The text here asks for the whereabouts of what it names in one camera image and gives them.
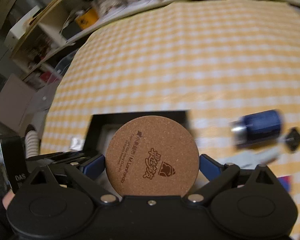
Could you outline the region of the person left hand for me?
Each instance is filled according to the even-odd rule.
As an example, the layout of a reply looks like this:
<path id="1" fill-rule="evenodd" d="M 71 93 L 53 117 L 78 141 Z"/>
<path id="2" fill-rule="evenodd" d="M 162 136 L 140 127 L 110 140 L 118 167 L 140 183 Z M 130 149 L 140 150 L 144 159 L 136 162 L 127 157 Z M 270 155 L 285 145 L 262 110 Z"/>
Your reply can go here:
<path id="1" fill-rule="evenodd" d="M 15 197 L 15 194 L 13 193 L 12 189 L 10 189 L 3 197 L 2 204 L 6 210 L 14 197 Z"/>

